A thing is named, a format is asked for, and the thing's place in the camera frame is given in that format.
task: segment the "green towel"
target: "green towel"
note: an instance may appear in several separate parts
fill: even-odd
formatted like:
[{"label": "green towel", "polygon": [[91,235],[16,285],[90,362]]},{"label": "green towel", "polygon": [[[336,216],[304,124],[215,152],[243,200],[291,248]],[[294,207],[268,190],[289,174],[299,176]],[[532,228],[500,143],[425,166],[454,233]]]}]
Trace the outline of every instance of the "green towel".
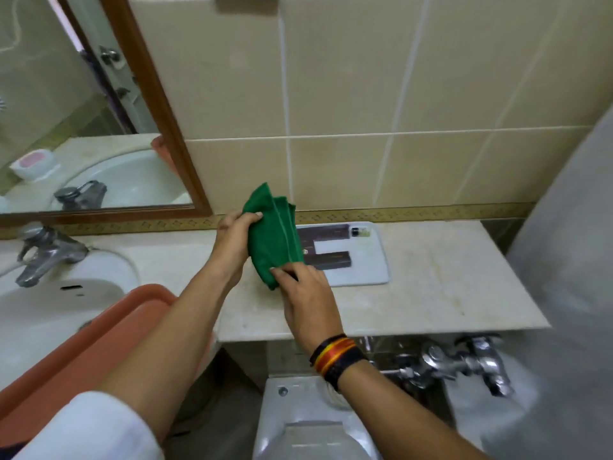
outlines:
[{"label": "green towel", "polygon": [[247,250],[262,281],[271,291],[279,285],[270,268],[287,262],[304,261],[298,231],[295,205],[285,197],[273,197],[267,183],[259,186],[243,207],[243,213],[261,211],[264,217],[249,227]]}]

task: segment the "door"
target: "door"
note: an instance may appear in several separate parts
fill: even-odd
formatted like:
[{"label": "door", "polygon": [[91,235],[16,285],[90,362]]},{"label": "door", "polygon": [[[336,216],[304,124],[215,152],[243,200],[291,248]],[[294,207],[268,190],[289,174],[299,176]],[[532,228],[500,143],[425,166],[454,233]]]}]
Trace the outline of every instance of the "door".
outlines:
[{"label": "door", "polygon": [[157,126],[98,0],[66,0],[139,134]]}]

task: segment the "hand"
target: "hand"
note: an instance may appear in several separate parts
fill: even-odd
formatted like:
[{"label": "hand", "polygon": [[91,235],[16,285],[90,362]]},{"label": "hand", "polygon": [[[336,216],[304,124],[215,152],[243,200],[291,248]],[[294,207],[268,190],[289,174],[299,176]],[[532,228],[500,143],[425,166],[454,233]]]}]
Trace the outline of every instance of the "hand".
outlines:
[{"label": "hand", "polygon": [[226,289],[232,289],[243,274],[243,266],[249,257],[247,233],[249,226],[262,219],[262,213],[233,211],[217,226],[217,237],[206,268],[213,270],[226,281]]},{"label": "hand", "polygon": [[[308,356],[324,340],[343,332],[334,293],[322,271],[304,263],[287,263],[270,272],[281,286],[287,325]],[[295,279],[288,273],[295,274]]]}]

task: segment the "shower curtain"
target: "shower curtain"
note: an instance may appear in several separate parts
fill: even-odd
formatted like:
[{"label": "shower curtain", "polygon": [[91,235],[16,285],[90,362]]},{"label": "shower curtain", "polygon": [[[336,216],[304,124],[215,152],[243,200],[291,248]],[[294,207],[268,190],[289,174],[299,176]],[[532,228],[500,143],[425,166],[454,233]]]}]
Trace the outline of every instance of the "shower curtain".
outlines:
[{"label": "shower curtain", "polygon": [[508,261],[552,325],[505,336],[537,380],[520,421],[483,439],[496,460],[613,456],[613,108],[517,235]]}]

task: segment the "marble countertop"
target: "marble countertop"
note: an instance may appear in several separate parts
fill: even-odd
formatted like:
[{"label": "marble countertop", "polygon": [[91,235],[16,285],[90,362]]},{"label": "marble countertop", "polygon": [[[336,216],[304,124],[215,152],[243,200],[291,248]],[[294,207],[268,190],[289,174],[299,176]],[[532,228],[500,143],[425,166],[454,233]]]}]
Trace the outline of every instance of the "marble countertop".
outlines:
[{"label": "marble countertop", "polygon": [[[433,334],[548,327],[546,318],[479,221],[377,224],[391,281],[335,287],[349,335]],[[140,283],[179,295],[208,259],[215,231],[80,237],[128,258]],[[0,242],[0,269],[18,241]],[[216,325],[220,342],[291,339],[279,290],[271,292],[250,261]]]},{"label": "marble countertop", "polygon": [[77,174],[109,158],[151,148],[151,140],[158,135],[130,134],[69,138],[53,151],[53,155],[60,164],[58,170],[40,181],[20,182],[4,195],[9,204],[7,212],[49,211],[53,193]]}]

